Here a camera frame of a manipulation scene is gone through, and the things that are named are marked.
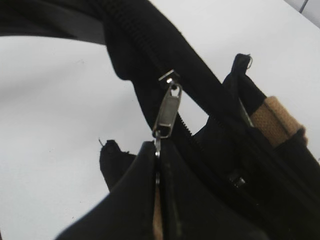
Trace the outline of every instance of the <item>tan fabric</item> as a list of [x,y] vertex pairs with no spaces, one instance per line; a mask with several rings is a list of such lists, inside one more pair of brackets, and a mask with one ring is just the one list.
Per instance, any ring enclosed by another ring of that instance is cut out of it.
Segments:
[[275,96],[268,97],[250,116],[253,125],[273,147],[284,143],[304,127],[293,118]]
[[153,213],[153,234],[155,240],[163,240],[162,215],[159,187],[155,188],[154,213]]

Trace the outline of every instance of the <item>zipper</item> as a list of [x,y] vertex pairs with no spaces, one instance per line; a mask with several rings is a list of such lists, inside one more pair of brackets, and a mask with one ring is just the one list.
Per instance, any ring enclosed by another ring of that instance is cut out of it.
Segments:
[[[157,44],[155,43],[156,41],[154,39],[151,38],[151,36],[149,36],[148,34],[145,34],[145,32],[141,29],[141,26],[143,24],[141,24],[139,22],[139,19],[135,16],[132,15],[132,11],[130,10],[130,7],[127,6],[127,3],[125,1],[122,0],[96,0],[96,2],[98,4],[100,4],[100,6],[109,14],[109,16],[119,25],[119,27],[121,27],[124,32],[126,34],[128,34],[128,37],[131,39],[131,41],[135,44],[136,47],[139,48],[139,50],[143,53],[143,55],[146,57],[146,59],[148,59],[153,66],[155,66],[155,68],[158,71],[158,75],[162,76],[164,75],[164,73],[166,73],[168,71],[168,69],[170,69],[167,65],[166,65],[166,61],[164,59],[160,59],[159,58],[159,54],[157,54],[158,50],[157,50]],[[196,102],[196,104],[202,108],[203,110],[205,110],[207,113],[210,112],[208,109],[210,109],[209,106],[206,106],[206,104],[204,102],[199,102],[201,99],[199,96],[197,96],[195,93],[193,93],[193,95],[190,95],[191,98]],[[216,121],[216,123],[224,128],[224,125],[215,117],[213,117],[212,115],[209,115],[210,118],[212,118],[213,120]],[[176,115],[177,121],[176,121],[176,125],[177,125],[177,131],[179,130],[179,134],[182,134],[184,136],[184,138],[186,139],[186,141],[188,142],[188,144],[192,147],[192,149],[200,156],[203,156],[205,158],[206,154],[205,151],[203,149],[203,147],[201,146],[201,144],[192,136],[191,131],[188,129],[188,127],[186,126],[186,124],[184,123],[184,121],[182,120],[182,118],[180,117],[179,114]],[[159,174],[156,176],[156,181],[157,183],[159,182],[160,176]],[[229,195],[229,199],[232,198],[235,193],[234,192],[230,192],[229,190],[229,185],[224,184],[224,186],[226,187],[226,189],[224,190],[224,193]],[[245,204],[247,206],[242,206],[242,204],[245,203],[245,201],[248,201],[248,196],[242,196],[242,198],[244,197],[244,201],[242,201],[241,204],[239,204],[238,202],[236,203],[238,205],[238,209],[242,210],[242,209],[247,209],[248,210],[248,204]],[[252,208],[255,209],[255,211],[258,209],[258,204],[255,204],[254,206],[250,206],[250,209]],[[253,213],[252,211],[250,212],[250,214],[253,214],[253,216],[257,217],[257,214]],[[270,233],[270,230],[274,229],[274,225],[273,224],[269,224],[269,221],[264,223],[266,224],[264,227],[266,227]]]

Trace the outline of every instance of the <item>white background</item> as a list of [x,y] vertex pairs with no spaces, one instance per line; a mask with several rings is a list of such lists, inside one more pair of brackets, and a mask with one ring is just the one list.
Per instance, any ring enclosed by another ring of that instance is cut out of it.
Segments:
[[[279,0],[154,0],[222,81],[237,53],[248,75],[307,128],[320,158],[320,30]],[[183,95],[196,132],[206,115]],[[3,240],[52,240],[108,193],[100,144],[137,153],[151,132],[104,46],[0,38],[0,229]]]

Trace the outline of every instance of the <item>zipper slider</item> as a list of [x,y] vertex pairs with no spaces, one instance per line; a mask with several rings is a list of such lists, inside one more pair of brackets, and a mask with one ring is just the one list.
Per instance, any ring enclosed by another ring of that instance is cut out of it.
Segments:
[[182,96],[182,87],[178,83],[178,77],[179,75],[171,70],[159,78],[161,83],[169,86],[152,129],[154,138],[166,139],[171,136]]

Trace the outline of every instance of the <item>black nylon fabric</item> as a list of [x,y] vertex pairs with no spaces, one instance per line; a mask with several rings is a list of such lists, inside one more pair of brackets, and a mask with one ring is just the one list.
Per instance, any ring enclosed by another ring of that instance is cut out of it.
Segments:
[[164,239],[269,240],[203,186],[170,140],[161,142],[160,157]]
[[155,146],[144,142],[110,194],[56,240],[152,240],[154,202]]
[[[300,220],[301,225],[293,225],[296,227],[294,231],[300,232],[298,237],[303,239],[305,232],[310,234],[309,239],[319,238],[320,233],[316,226],[320,216],[318,196],[297,172],[282,161],[260,132],[246,126],[239,114],[237,101],[234,101],[232,95],[220,85],[217,78],[177,29],[148,1],[99,0],[97,2],[68,1],[62,3],[57,0],[1,0],[0,4],[2,7],[0,8],[0,32],[3,36],[26,34],[101,43],[102,35],[99,34],[98,29],[102,33],[101,21],[103,21],[104,30],[107,33],[105,42],[113,67],[120,78],[133,82],[142,111],[150,126],[154,123],[164,94],[156,79],[171,68],[176,69],[183,79],[184,90],[208,114],[224,125],[226,133],[237,145],[239,155],[246,157],[246,167],[252,172],[258,170],[266,183],[278,188],[280,196],[290,201],[291,207],[288,209],[292,209],[293,215],[310,216],[310,222],[314,224],[308,224],[309,222],[304,221],[303,217]],[[130,37],[128,29],[130,25],[119,22],[118,15],[110,14],[110,4],[122,5],[126,9],[125,16],[128,19],[137,18],[134,25],[140,26],[145,33],[148,32],[149,38],[142,40],[142,38]],[[145,44],[148,41],[155,42],[155,46],[151,47],[151,44],[150,47],[146,47],[149,46]],[[124,54],[124,49],[119,46],[125,46],[125,49],[128,50],[127,54]],[[148,55],[150,51],[158,56]],[[202,184],[212,192],[217,193],[219,190],[218,194],[223,196],[223,189],[230,189],[230,186],[221,181],[221,176],[217,177],[219,175],[217,171],[210,169],[211,156],[203,154],[203,157],[196,158],[195,155],[200,152],[199,149],[192,150],[186,141],[186,136],[181,134],[182,132],[183,127],[176,122],[172,140],[183,159],[201,179]],[[254,201],[250,203],[253,207],[250,207],[250,204],[246,205],[247,208],[239,207],[249,199],[241,191],[234,190],[233,194],[237,197],[237,201],[230,196],[228,199],[225,198],[225,201],[247,218],[256,219],[259,222],[261,215],[255,215],[252,211],[252,208],[256,209]]]

